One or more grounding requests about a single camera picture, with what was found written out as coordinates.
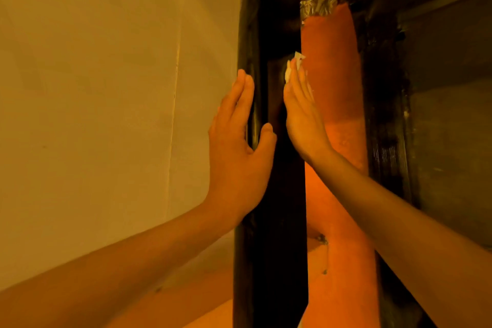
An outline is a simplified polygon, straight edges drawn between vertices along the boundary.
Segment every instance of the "wall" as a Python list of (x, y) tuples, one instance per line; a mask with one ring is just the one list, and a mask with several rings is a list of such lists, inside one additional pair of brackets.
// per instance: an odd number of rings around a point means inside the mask
[(238, 20), (239, 0), (0, 0), (0, 289), (203, 199)]

